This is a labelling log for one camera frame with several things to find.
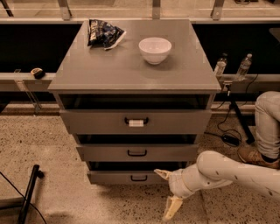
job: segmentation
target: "tripod leg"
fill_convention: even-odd
[[[24,203],[21,207],[21,210],[20,210],[20,213],[18,216],[18,220],[17,220],[17,224],[25,224],[26,215],[28,213],[28,208],[30,205],[30,201],[32,199],[32,194],[33,194],[33,190],[34,190],[34,186],[35,186],[37,177],[42,178],[43,176],[42,176],[42,172],[39,170],[39,165],[35,164],[33,166],[32,174],[31,174],[29,184],[26,189],[26,193],[25,193],[26,200],[24,200]]]
[[[246,143],[247,144],[252,144],[255,141],[255,139],[254,139],[248,125],[245,123],[244,118],[242,116],[242,113],[240,112],[235,100],[232,97],[230,98],[230,101],[231,101],[230,107],[234,109],[234,111],[235,111],[235,113],[238,117],[238,120],[239,120],[241,126],[243,127],[247,137],[248,137],[248,139],[246,140]]]

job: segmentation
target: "drawer handle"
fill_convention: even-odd
[[[133,175],[131,175],[131,176],[130,176],[130,179],[131,179],[131,181],[134,181],[134,182],[137,182],[137,181],[138,181],[138,182],[140,182],[140,181],[144,182],[144,181],[147,181],[148,176],[145,175],[145,176],[142,177],[142,178],[134,178]]]
[[[148,121],[148,117],[146,117],[145,119],[129,119],[127,117],[124,117],[124,122],[130,127],[143,127],[145,124],[148,123]]]
[[[144,153],[142,152],[130,152],[130,150],[128,150],[128,155],[130,157],[145,157],[147,155],[147,150],[144,151]]]

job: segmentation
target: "drawer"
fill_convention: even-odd
[[[134,162],[134,163],[106,163],[91,162],[91,170],[87,173],[91,184],[127,185],[127,184],[168,184],[160,178],[155,169],[175,171],[186,168],[187,162]]]
[[[154,171],[89,171],[91,184],[97,185],[154,185],[168,184]]]
[[[78,146],[82,161],[194,161],[197,144],[110,145]]]
[[[211,111],[61,110],[60,115],[70,134],[202,134]]]

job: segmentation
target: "black metal stand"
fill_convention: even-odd
[[[0,200],[0,209],[12,208],[12,207],[21,207],[20,213],[18,216],[17,224],[25,224],[26,215],[28,213],[28,208],[32,199],[32,194],[36,179],[42,179],[44,173],[39,170],[39,165],[35,164],[33,166],[32,174],[29,180],[29,184],[26,189],[25,199],[15,198],[15,199],[4,199]]]
[[[252,144],[255,141],[255,138],[253,137],[248,125],[246,124],[246,122],[245,122],[245,120],[242,116],[242,113],[240,112],[235,100],[233,99],[233,97],[231,95],[229,96],[229,99],[230,99],[230,102],[231,102],[229,107],[231,109],[234,109],[234,111],[235,111],[235,113],[238,117],[238,120],[239,120],[241,126],[243,127],[243,129],[245,131],[245,134],[247,135],[248,139],[246,140],[246,143],[247,144]]]

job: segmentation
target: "white bowl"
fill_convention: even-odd
[[[152,65],[164,61],[172,49],[172,43],[164,38],[145,38],[139,43],[140,53]]]

